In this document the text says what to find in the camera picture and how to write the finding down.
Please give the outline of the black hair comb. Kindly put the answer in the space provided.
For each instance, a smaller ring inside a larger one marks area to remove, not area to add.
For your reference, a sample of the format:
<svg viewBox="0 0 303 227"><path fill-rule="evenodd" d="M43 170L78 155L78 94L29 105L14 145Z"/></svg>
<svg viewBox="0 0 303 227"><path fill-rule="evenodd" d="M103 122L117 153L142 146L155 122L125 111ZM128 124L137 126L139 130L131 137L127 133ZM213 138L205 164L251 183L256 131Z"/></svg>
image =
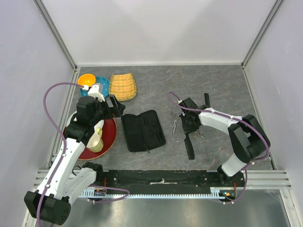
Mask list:
<svg viewBox="0 0 303 227"><path fill-rule="evenodd" d="M188 159L189 160L194 160L195 159L195 152L194 152L194 149L193 149L192 142L184 142L184 143L185 143Z"/></svg>

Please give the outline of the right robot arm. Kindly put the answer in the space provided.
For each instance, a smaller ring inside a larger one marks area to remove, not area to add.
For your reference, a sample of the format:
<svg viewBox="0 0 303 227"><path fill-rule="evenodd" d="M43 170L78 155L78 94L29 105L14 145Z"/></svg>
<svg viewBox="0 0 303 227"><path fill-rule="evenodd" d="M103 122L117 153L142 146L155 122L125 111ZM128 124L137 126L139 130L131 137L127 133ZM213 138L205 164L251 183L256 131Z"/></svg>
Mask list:
<svg viewBox="0 0 303 227"><path fill-rule="evenodd" d="M222 186L233 182L235 175L263 152L269 153L270 141L255 116L232 116L219 112L206 104L197 106L191 98L178 100L181 106L181 120L186 135L185 145L188 158L193 160L195 153L188 134L209 126L229 135L233 155L217 169L217 181Z"/></svg>

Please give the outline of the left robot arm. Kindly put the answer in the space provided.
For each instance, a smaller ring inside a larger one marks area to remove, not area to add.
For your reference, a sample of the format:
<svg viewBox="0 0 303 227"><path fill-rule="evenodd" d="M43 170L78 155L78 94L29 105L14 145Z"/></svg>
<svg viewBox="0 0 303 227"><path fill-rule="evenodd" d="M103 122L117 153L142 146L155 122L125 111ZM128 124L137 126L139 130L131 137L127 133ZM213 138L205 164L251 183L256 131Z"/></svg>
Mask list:
<svg viewBox="0 0 303 227"><path fill-rule="evenodd" d="M71 206L78 196L89 186L99 186L104 181L100 164L87 162L69 181L69 176L80 154L95 133L95 126L102 120L121 117L125 105L110 95L112 107L107 101L84 96L78 99L76 113L61 134L62 146L48 174L34 192L28 191L24 197L30 215L37 220L62 225L68 218Z"/></svg>

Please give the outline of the black zip tool case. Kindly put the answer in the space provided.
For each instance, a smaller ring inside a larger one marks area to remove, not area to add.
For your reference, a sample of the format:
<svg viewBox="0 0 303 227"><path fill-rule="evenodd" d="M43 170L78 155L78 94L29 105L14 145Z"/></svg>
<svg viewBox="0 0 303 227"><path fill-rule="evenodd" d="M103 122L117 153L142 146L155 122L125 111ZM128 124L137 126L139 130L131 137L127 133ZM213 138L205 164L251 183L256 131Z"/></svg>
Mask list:
<svg viewBox="0 0 303 227"><path fill-rule="evenodd" d="M139 115L124 114L121 121L129 152L148 152L166 144L156 111L149 110Z"/></svg>

